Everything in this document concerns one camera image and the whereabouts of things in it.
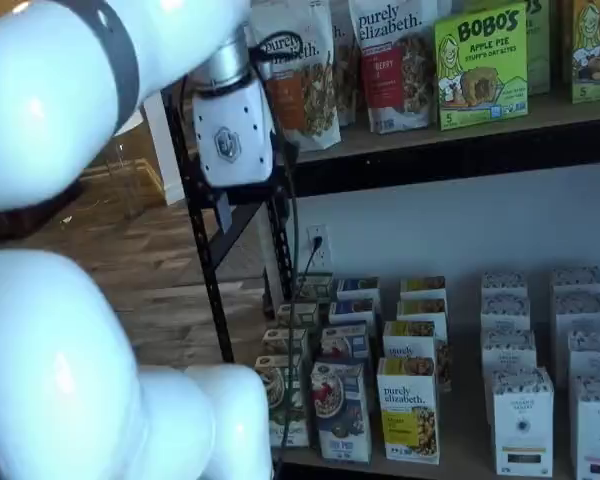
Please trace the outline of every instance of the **wooden floor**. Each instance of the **wooden floor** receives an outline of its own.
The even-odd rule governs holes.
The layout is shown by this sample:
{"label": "wooden floor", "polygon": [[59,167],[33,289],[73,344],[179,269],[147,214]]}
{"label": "wooden floor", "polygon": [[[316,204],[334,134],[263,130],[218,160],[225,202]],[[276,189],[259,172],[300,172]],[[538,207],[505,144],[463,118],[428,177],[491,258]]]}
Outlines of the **wooden floor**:
{"label": "wooden floor", "polygon": [[[184,202],[164,206],[143,178],[146,211],[127,220],[107,176],[84,186],[84,194],[41,231],[4,247],[49,250],[80,264],[118,312],[140,363],[183,368],[220,362]],[[210,234],[216,231],[212,212],[205,223]],[[264,332],[263,268],[252,222],[217,272],[236,358],[245,364],[255,360]]]}

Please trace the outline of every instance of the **white robotic arm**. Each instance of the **white robotic arm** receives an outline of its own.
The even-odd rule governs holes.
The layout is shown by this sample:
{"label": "white robotic arm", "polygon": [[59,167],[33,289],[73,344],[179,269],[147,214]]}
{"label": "white robotic arm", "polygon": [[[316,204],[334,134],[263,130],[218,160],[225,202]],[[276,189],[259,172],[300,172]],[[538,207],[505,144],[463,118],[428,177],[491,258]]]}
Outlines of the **white robotic arm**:
{"label": "white robotic arm", "polygon": [[[34,0],[1,18],[0,211],[64,190],[248,11],[249,0]],[[138,372],[111,307],[70,260],[0,252],[1,477],[269,480],[259,377],[230,365],[187,375]]]}

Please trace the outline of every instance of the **product box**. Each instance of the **product box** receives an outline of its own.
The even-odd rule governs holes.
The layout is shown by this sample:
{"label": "product box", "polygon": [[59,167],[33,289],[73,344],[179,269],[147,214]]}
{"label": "product box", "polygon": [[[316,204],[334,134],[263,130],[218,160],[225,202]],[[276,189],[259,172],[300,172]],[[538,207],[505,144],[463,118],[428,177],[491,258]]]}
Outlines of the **product box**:
{"label": "product box", "polygon": [[546,370],[498,370],[491,382],[496,473],[551,477],[554,394]]}
{"label": "product box", "polygon": [[441,392],[451,391],[451,350],[447,334],[447,313],[444,300],[400,300],[398,321],[433,322],[436,337],[436,369]]}
{"label": "product box", "polygon": [[[269,438],[272,447],[279,447],[285,423],[285,391],[288,385],[289,363],[286,355],[258,357],[255,370],[267,391],[269,402]],[[293,356],[291,411],[287,447],[309,446],[309,410],[305,398],[304,362],[300,355]]]}
{"label": "product box", "polygon": [[508,293],[528,297],[527,277],[521,272],[489,271],[482,274],[482,296]]}
{"label": "product box", "polygon": [[381,358],[378,395],[387,458],[438,465],[440,437],[431,358]]}
{"label": "product box", "polygon": [[571,460],[576,480],[600,480],[600,377],[574,379]]}
{"label": "product box", "polygon": [[371,426],[363,364],[346,359],[317,361],[311,394],[322,457],[369,463]]}
{"label": "product box", "polygon": [[[289,326],[291,305],[284,303],[278,309],[278,323],[280,326]],[[294,311],[295,327],[315,328],[320,326],[320,316],[316,303],[296,303]]]}
{"label": "product box", "polygon": [[600,332],[569,333],[569,378],[600,376]]}
{"label": "product box", "polygon": [[600,100],[600,0],[571,0],[573,103]]}
{"label": "product box", "polygon": [[484,377],[487,422],[493,422],[491,374],[497,370],[520,370],[537,366],[536,341],[531,330],[483,330],[482,375]]}
{"label": "product box", "polygon": [[483,330],[530,330],[529,298],[509,293],[483,296],[480,324]]}
{"label": "product box", "polygon": [[307,275],[298,275],[296,283],[301,287],[298,292],[299,301],[317,303],[331,302],[333,274],[308,273]]}
{"label": "product box", "polygon": [[[289,353],[289,330],[273,328],[264,332],[262,349],[267,355],[284,355]],[[292,353],[306,356],[309,353],[309,333],[305,328],[293,330]]]}
{"label": "product box", "polygon": [[436,23],[442,130],[527,114],[526,23],[520,2]]}
{"label": "product box", "polygon": [[600,294],[559,293],[553,296],[551,326],[556,387],[567,386],[569,332],[600,332]]}
{"label": "product box", "polygon": [[556,268],[551,272],[553,293],[600,293],[598,267]]}
{"label": "product box", "polygon": [[329,323],[341,325],[343,323],[364,322],[368,327],[371,337],[376,337],[376,307],[375,300],[363,298],[360,300],[341,300],[331,302],[329,309]]}
{"label": "product box", "polygon": [[443,276],[410,278],[400,281],[401,300],[447,301],[446,281]]}

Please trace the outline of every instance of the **white box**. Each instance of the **white box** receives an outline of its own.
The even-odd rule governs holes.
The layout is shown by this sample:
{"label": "white box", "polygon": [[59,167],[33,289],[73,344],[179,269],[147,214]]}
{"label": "white box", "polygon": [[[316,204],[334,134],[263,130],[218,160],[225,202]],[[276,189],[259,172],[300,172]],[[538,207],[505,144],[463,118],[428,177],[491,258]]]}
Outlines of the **white box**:
{"label": "white box", "polygon": [[493,372],[498,475],[553,475],[553,386],[544,368]]}
{"label": "white box", "polygon": [[[269,440],[272,447],[282,443],[284,422],[286,418],[285,391],[288,385],[289,359],[287,355],[269,355],[258,357],[255,370],[260,375],[267,392],[269,403]],[[309,409],[305,398],[307,385],[305,382],[304,362],[300,355],[293,356],[291,390],[291,421],[287,447],[309,446]]]}
{"label": "white box", "polygon": [[600,377],[576,377],[571,460],[576,480],[600,480]]}
{"label": "white box", "polygon": [[409,278],[400,281],[401,300],[447,301],[446,280],[443,276]]}
{"label": "white box", "polygon": [[483,330],[530,330],[529,298],[497,293],[482,297],[480,324]]}
{"label": "white box", "polygon": [[372,298],[380,302],[380,280],[378,277],[339,280],[336,295],[338,300]]}
{"label": "white box", "polygon": [[451,391],[451,351],[447,333],[447,312],[444,300],[400,300],[398,321],[433,322],[436,337],[436,369],[441,392]]}
{"label": "white box", "polygon": [[362,298],[358,300],[340,300],[331,302],[329,308],[329,323],[342,325],[344,323],[364,322],[369,335],[376,337],[376,300]]}
{"label": "white box", "polygon": [[600,332],[600,294],[558,293],[553,296],[553,368],[556,387],[567,386],[569,332]]}
{"label": "white box", "polygon": [[311,390],[322,457],[329,460],[369,463],[371,425],[358,360],[316,361]]}
{"label": "white box", "polygon": [[551,272],[551,290],[556,293],[600,293],[598,267],[556,268]]}
{"label": "white box", "polygon": [[600,376],[600,332],[570,332],[569,378]]}
{"label": "white box", "polygon": [[528,297],[527,277],[521,272],[488,271],[482,274],[482,295],[509,293],[519,297]]}
{"label": "white box", "polygon": [[515,371],[536,367],[536,341],[531,330],[483,330],[480,340],[487,423],[491,425],[493,422],[492,373],[496,370]]}
{"label": "white box", "polygon": [[378,395],[387,458],[438,465],[440,436],[433,359],[381,358]]}

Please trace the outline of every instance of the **purely elizabeth granola bag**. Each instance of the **purely elizabeth granola bag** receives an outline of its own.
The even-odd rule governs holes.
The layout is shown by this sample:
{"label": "purely elizabeth granola bag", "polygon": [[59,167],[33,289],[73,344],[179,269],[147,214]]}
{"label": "purely elizabeth granola bag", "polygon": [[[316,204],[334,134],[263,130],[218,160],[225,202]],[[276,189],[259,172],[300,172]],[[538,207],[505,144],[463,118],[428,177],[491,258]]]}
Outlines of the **purely elizabeth granola bag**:
{"label": "purely elizabeth granola bag", "polygon": [[371,131],[426,127],[435,119],[433,0],[349,0],[362,50]]}
{"label": "purely elizabeth granola bag", "polygon": [[[285,137],[301,152],[324,150],[340,142],[333,87],[333,33],[328,0],[253,0],[251,30],[256,43],[279,31],[291,31],[304,43],[300,56],[275,60],[267,82]],[[269,40],[264,49],[297,52],[289,36]]]}

